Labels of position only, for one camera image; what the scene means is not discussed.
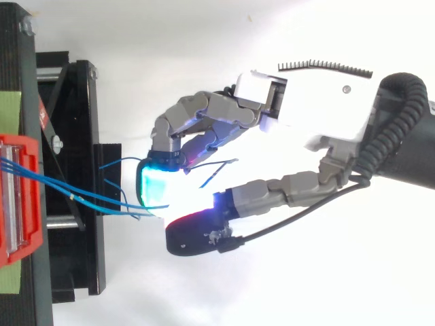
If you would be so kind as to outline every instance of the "white background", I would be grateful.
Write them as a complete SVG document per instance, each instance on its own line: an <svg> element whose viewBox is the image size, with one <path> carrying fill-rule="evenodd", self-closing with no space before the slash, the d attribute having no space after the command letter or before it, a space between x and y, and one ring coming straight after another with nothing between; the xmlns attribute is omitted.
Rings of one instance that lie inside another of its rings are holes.
<svg viewBox="0 0 435 326"><path fill-rule="evenodd" d="M28 0L39 51L99 69L100 140L145 157L157 115L248 69L331 60L420 76L435 98L431 1ZM328 109L332 103L319 105ZM210 190L316 169L293 134L257 130L220 149L238 157ZM122 187L135 200L135 165ZM213 172L204 168L207 175ZM224 255L166 252L164 221L105 218L107 288L54 306L70 325L435 325L434 192L376 178L284 230ZM250 234L297 210L238 221Z"/></svg>

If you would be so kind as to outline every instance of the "red plastic part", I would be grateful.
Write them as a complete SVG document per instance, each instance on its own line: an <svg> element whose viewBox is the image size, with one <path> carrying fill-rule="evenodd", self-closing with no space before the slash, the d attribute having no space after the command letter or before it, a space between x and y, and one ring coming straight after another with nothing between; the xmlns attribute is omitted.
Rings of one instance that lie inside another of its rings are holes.
<svg viewBox="0 0 435 326"><path fill-rule="evenodd" d="M16 136L10 134L0 134L0 141L3 145L22 146L19 156L19 164L35 173L38 169L39 145L35 139L26 136ZM21 198L22 198L22 222L23 238L26 244L11 253L9 257L6 252L5 236L5 216L3 214L3 193L0 187L0 267L10 265L31 253L42 245L42 223L41 223L41 196L39 191L39 182L20 178Z"/></svg>

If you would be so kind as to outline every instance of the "black cable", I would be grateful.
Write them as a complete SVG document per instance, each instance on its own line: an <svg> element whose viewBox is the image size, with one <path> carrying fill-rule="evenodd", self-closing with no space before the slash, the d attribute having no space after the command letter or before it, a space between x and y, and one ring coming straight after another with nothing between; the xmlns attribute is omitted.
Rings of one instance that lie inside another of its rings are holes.
<svg viewBox="0 0 435 326"><path fill-rule="evenodd" d="M273 231L281 229L282 227L289 225L289 224L301 219L302 217L308 215L309 213L312 213L316 209L319 209L320 207L324 206L325 204L332 202L333 200L335 200L341 196L344 196L346 194L354 192L355 190L367 188L368 186L370 186L370 181L365 179L365 178L362 178L360 176L354 176L354 178L352 178L352 179L354 181L357 181L358 183L356 185L352 185L351 187L340 190L339 192L336 192L335 194L332 194L332 195L320 200L319 202L316 202L314 205L311 205L309 208L303 210L302 212L299 212L298 214L295 214L295 215L289 217L288 219L285 219L279 223L276 223L272 226L269 226L268 228L265 228L259 232L250 234L249 236L244 236L242 238L239 238L239 242L245 243L245 242L257 239L261 236L265 236L266 234L269 234Z"/></svg>
<svg viewBox="0 0 435 326"><path fill-rule="evenodd" d="M219 94L219 95L224 95L224 96L227 96L227 97L234 97L234 92L235 91L236 91L236 85L234 84L234 85L231 85L231 87L226 86L224 88L224 90L218 90L215 93Z"/></svg>
<svg viewBox="0 0 435 326"><path fill-rule="evenodd" d="M233 160L225 160L225 161L217 161L217 162L209 162L209 163L203 163L203 164L199 164L197 166L194 166L193 168L186 168L185 170L187 171L191 171L194 170L195 168L200 168L202 166L206 166L206 165L214 165L214 164L223 164L223 163L232 163L235 162L237 159L233 159Z"/></svg>
<svg viewBox="0 0 435 326"><path fill-rule="evenodd" d="M353 171L370 180L388 156L397 152L407 134L429 109L428 92L423 81L410 73L387 76L380 87L404 95L404 106L392 122L362 148Z"/></svg>
<svg viewBox="0 0 435 326"><path fill-rule="evenodd" d="M222 165L199 187L199 189L204 188L227 164L228 161L222 163Z"/></svg>

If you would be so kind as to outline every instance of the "black metal bracket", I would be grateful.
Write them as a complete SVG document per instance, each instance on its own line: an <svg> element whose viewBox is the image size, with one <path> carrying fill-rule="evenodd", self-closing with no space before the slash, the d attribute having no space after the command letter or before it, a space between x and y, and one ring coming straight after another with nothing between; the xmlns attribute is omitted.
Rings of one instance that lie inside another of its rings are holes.
<svg viewBox="0 0 435 326"><path fill-rule="evenodd" d="M99 144L95 67L86 60L65 63L65 52L59 52L58 57L53 53L38 54L37 62L43 62L43 68L56 67L60 62L63 65L56 81L42 79L38 83L53 126L53 132L50 127L44 131L46 174L59 179L62 173L68 184L120 200L120 192L103 182L109 179L120 184L120 165L99 170L101 165L121 158L121 144ZM54 134L64 144L57 155L50 146ZM46 192L49 219L71 214L64 196L49 188ZM87 200L120 210L119 205L93 198ZM103 216L81 204L77 209L84 222L83 231L79 228L48 230L53 303L74 301L74 289L88 288L90 295L98 295L105 288Z"/></svg>

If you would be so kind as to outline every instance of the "metal rod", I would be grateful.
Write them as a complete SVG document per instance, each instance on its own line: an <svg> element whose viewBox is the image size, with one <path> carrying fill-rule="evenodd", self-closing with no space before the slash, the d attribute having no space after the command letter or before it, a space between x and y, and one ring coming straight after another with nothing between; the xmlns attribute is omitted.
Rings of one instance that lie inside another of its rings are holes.
<svg viewBox="0 0 435 326"><path fill-rule="evenodd" d="M47 228L51 229L71 229L78 228L73 215L50 215L47 216Z"/></svg>
<svg viewBox="0 0 435 326"><path fill-rule="evenodd" d="M36 69L36 79L39 82L56 82L62 68L38 68Z"/></svg>

